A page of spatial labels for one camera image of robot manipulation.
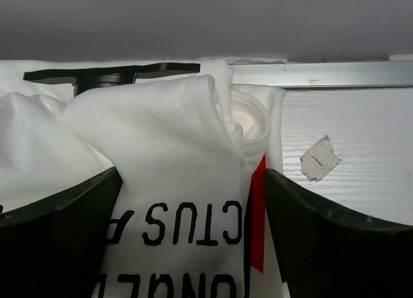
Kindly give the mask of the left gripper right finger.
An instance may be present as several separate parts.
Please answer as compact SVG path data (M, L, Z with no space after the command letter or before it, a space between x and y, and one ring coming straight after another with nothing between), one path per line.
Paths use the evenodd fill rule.
M412 227L265 172L267 217L291 297L411 297Z

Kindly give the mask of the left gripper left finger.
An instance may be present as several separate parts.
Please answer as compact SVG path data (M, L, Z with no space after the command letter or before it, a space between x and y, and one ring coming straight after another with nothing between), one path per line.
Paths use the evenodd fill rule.
M121 185L110 168L1 212L1 297L91 297Z

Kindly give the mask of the white cartoon print t-shirt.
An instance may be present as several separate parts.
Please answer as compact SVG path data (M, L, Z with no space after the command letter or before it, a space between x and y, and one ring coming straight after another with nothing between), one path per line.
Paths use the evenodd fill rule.
M123 187L94 297L245 294L242 135L208 75L85 92L62 117Z

